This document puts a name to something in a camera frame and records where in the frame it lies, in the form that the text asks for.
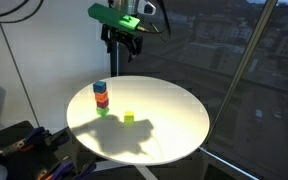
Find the stacked blocks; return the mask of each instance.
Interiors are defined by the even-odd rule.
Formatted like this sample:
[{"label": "stacked blocks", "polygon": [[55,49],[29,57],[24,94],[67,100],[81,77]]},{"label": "stacked blocks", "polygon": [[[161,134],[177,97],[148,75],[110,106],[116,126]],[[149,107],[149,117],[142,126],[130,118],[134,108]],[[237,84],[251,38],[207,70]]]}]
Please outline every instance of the stacked blocks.
[{"label": "stacked blocks", "polygon": [[134,123],[134,113],[131,111],[125,112],[124,124],[133,124],[133,123]]},{"label": "stacked blocks", "polygon": [[96,81],[93,84],[93,91],[95,93],[96,100],[96,112],[101,117],[105,116],[108,111],[108,93],[106,90],[106,82]]}]

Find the orange block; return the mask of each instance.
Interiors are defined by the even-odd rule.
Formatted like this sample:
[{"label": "orange block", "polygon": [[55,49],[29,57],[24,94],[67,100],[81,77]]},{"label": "orange block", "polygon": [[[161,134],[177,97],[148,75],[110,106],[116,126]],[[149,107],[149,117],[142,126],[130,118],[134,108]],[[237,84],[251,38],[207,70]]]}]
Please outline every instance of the orange block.
[{"label": "orange block", "polygon": [[108,99],[107,91],[105,91],[103,94],[95,93],[95,100],[99,102],[104,102]]}]

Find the white tabletop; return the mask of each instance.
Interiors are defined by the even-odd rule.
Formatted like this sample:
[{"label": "white tabletop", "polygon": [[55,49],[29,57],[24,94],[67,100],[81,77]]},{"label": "white tabletop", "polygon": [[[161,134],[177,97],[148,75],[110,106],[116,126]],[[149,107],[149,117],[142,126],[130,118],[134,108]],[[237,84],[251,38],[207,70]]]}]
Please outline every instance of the white tabletop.
[{"label": "white tabletop", "polygon": [[[185,89],[164,80],[120,76],[106,82],[109,113],[96,113],[93,84],[79,91],[67,110],[68,126],[95,154],[132,165],[159,165],[194,152],[209,131],[202,103]],[[124,125],[124,113],[135,122]]]}]

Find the blue block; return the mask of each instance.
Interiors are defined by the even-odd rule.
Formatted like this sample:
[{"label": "blue block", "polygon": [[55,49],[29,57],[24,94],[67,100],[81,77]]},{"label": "blue block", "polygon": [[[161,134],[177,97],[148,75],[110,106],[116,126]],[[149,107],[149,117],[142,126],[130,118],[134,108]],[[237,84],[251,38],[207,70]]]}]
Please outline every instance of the blue block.
[{"label": "blue block", "polygon": [[96,81],[93,84],[94,93],[103,94],[106,91],[106,82],[104,81]]}]

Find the green block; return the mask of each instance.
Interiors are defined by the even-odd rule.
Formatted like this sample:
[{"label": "green block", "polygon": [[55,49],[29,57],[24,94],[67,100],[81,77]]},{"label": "green block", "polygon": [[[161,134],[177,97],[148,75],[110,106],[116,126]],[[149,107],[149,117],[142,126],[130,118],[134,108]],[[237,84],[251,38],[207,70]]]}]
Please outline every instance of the green block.
[{"label": "green block", "polygon": [[125,112],[124,124],[133,124],[133,123],[134,123],[134,113],[131,111]]},{"label": "green block", "polygon": [[96,108],[97,114],[100,115],[101,117],[106,116],[109,110],[110,109],[108,107],[106,107],[105,109],[98,108],[98,107]]},{"label": "green block", "polygon": [[107,24],[130,34],[136,33],[137,26],[140,23],[138,18],[97,3],[88,9],[88,15],[97,19],[100,23]]}]

